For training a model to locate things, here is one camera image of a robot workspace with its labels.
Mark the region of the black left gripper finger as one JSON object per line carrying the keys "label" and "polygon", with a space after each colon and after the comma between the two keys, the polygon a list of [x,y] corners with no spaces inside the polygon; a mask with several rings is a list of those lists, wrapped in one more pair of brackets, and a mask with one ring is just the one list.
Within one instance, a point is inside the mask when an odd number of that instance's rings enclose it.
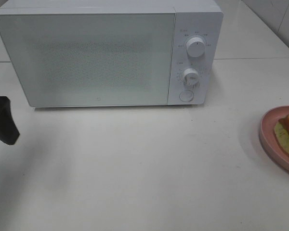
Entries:
{"label": "black left gripper finger", "polygon": [[0,96],[0,141],[14,145],[19,136],[11,113],[11,101],[6,96]]}

